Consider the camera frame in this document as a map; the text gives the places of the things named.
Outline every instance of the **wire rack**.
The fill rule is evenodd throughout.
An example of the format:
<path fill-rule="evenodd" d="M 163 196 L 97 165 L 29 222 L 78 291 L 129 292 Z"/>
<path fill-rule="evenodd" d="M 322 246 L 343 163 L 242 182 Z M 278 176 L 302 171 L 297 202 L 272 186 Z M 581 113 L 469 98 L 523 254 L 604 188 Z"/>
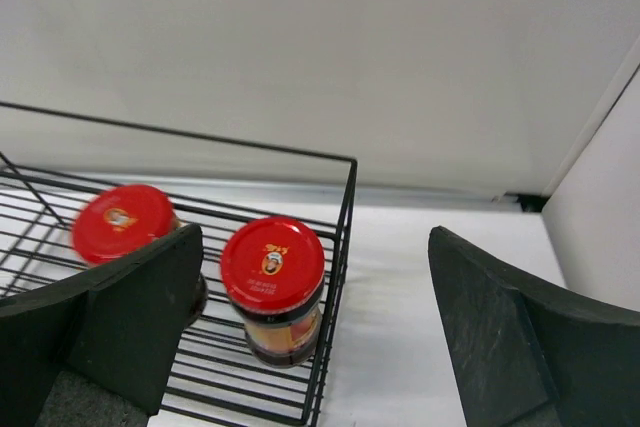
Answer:
<path fill-rule="evenodd" d="M 218 269 L 220 253 L 238 228 L 258 218 L 281 214 L 167 192 L 178 217 L 202 228 L 202 273 L 209 298 L 205 313 L 182 336 L 162 410 L 228 427 L 256 425 L 257 419 L 262 419 L 260 425 L 315 426 L 347 270 L 355 159 L 0 102 L 0 111 L 3 108 L 39 115 L 43 121 L 53 116 L 346 164 L 348 176 L 337 222 L 298 218 L 316 232 L 325 250 L 325 289 L 320 304 L 323 319 L 315 354 L 287 370 L 265 366 L 251 355 L 241 319 L 229 305 Z M 12 162 L 0 152 L 2 295 L 20 294 L 86 269 L 70 248 L 70 226 L 89 199 L 116 185 L 92 176 Z"/>

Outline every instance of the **sauce jar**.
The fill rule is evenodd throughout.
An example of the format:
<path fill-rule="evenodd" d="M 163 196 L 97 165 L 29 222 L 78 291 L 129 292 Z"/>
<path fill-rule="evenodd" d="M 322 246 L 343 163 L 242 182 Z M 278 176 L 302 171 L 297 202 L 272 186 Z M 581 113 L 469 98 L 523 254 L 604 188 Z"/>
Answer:
<path fill-rule="evenodd" d="M 150 185 L 125 185 L 103 192 L 86 205 L 71 229 L 71 243 L 89 267 L 95 267 L 178 228 L 180 221 L 164 192 Z M 207 296 L 200 274 L 187 327 L 204 311 Z"/>
<path fill-rule="evenodd" d="M 220 274 L 255 357 L 292 367 L 313 354 L 322 320 L 324 251 L 309 227 L 286 217 L 248 223 L 224 248 Z"/>

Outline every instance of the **logo on lid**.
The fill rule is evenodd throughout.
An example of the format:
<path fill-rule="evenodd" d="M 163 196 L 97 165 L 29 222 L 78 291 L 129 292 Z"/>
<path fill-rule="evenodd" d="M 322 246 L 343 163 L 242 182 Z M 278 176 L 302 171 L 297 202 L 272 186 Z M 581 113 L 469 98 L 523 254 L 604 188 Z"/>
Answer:
<path fill-rule="evenodd" d="M 262 272 L 267 275 L 276 275 L 280 272 L 282 264 L 284 264 L 284 256 L 289 251 L 289 248 L 267 244 L 264 250 L 269 253 L 262 259 Z"/>
<path fill-rule="evenodd" d="M 104 221 L 110 224 L 115 232 L 122 232 L 135 224 L 138 219 L 130 216 L 125 210 L 113 208 L 105 211 Z"/>

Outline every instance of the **jar contents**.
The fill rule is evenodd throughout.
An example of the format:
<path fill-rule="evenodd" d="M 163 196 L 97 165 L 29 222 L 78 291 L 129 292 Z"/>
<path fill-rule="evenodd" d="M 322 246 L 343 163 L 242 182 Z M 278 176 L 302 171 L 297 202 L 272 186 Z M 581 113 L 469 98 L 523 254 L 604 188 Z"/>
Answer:
<path fill-rule="evenodd" d="M 324 251 L 311 229 L 286 217 L 251 222 L 227 243 L 220 272 L 255 357 L 292 367 L 314 353 L 322 323 Z"/>
<path fill-rule="evenodd" d="M 180 228 L 167 195 L 150 185 L 103 192 L 80 212 L 71 230 L 74 250 L 95 267 L 122 257 Z M 208 289 L 198 277 L 186 326 L 204 311 Z"/>

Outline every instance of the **jar label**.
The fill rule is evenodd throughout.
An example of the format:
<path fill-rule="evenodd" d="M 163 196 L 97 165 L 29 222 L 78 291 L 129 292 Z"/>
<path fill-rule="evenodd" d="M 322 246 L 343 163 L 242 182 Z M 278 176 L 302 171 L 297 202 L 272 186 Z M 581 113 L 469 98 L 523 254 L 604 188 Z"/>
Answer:
<path fill-rule="evenodd" d="M 245 322 L 251 339 L 263 350 L 273 353 L 292 352 L 302 347 L 318 328 L 320 312 L 314 309 L 304 319 L 287 327 L 268 329 L 252 322 Z"/>
<path fill-rule="evenodd" d="M 262 273 L 276 275 L 284 264 L 284 256 L 289 252 L 289 248 L 267 244 L 264 246 L 264 250 L 268 254 L 262 259 Z"/>

